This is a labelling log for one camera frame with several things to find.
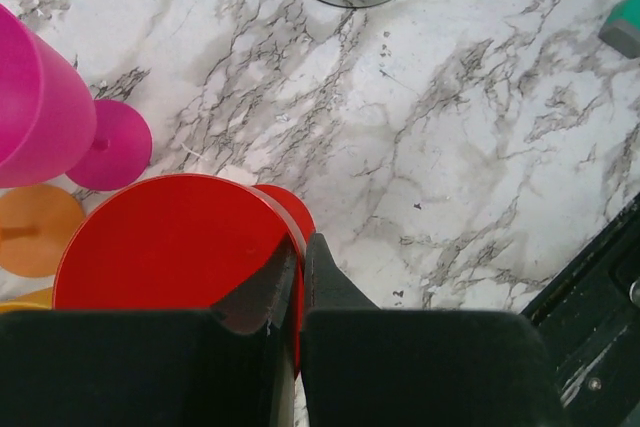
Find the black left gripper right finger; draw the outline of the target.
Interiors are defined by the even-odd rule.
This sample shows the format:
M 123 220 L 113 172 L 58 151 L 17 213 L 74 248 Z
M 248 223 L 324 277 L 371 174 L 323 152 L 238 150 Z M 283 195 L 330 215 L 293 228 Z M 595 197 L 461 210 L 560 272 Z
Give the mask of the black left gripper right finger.
M 306 249 L 301 373 L 313 426 L 565 426 L 533 325 L 503 311 L 376 307 L 325 237 Z

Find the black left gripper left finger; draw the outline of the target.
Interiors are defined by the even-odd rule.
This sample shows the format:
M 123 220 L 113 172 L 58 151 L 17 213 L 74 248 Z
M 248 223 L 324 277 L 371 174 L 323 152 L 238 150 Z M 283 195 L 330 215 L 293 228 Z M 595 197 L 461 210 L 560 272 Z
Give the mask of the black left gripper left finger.
M 1 317 L 5 426 L 290 426 L 293 284 L 283 237 L 205 309 Z

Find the red plastic wine glass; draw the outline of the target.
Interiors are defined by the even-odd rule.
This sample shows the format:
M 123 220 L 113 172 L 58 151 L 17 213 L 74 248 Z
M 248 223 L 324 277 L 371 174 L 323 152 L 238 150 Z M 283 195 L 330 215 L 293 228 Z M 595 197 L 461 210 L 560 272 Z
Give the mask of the red plastic wine glass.
M 293 256 L 293 364 L 300 364 L 303 269 L 314 232 L 304 203 L 284 188 L 176 174 L 142 181 L 97 207 L 58 267 L 53 307 L 76 321 L 69 355 L 79 368 L 122 370 L 145 352 L 128 311 L 207 308 Z

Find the orange plastic wine glass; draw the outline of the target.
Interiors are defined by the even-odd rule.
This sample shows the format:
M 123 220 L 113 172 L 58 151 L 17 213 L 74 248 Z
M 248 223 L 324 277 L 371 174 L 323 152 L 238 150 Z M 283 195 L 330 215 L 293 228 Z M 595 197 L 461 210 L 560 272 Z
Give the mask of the orange plastic wine glass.
M 1 196 L 1 267 L 27 278 L 56 273 L 86 214 L 63 189 L 37 184 Z

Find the magenta plastic wine glass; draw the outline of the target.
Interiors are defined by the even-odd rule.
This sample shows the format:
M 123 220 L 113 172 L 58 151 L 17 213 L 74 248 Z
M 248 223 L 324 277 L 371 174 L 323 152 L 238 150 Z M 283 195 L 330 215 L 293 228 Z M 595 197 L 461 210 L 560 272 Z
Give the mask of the magenta plastic wine glass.
M 89 190 L 118 190 L 151 154 L 150 129 L 134 108 L 94 99 L 61 54 L 1 10 L 2 187 L 66 175 Z

